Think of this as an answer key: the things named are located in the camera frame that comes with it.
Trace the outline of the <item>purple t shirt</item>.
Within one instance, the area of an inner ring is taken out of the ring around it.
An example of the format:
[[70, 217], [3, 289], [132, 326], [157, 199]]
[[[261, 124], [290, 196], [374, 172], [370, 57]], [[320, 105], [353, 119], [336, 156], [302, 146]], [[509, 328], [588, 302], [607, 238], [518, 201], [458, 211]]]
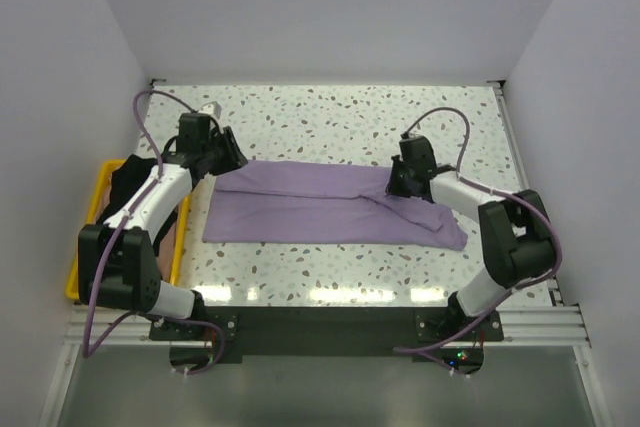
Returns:
[[450, 208], [386, 193], [389, 176], [385, 167], [251, 161], [216, 178], [202, 239], [465, 248]]

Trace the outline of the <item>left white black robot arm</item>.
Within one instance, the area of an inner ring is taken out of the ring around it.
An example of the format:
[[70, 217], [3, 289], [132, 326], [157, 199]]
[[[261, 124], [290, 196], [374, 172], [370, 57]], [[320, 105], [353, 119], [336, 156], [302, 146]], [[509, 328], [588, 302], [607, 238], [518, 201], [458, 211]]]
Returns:
[[232, 128], [204, 113], [185, 113], [178, 134], [167, 142], [147, 178], [103, 222], [85, 225], [78, 236], [77, 283], [80, 302], [172, 318], [185, 339], [200, 337], [207, 315], [197, 295], [161, 277], [154, 242], [170, 214], [207, 176], [244, 167]]

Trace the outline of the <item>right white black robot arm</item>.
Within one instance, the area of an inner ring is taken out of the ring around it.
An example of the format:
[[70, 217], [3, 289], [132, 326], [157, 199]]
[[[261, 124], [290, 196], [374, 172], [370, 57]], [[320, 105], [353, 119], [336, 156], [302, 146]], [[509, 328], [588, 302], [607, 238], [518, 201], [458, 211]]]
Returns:
[[518, 289], [561, 263], [561, 248], [537, 192], [508, 193], [463, 178], [436, 162], [426, 137], [404, 133], [392, 158], [388, 194], [447, 207], [478, 223], [484, 267], [447, 301], [443, 326], [459, 340], [481, 327], [481, 317]]

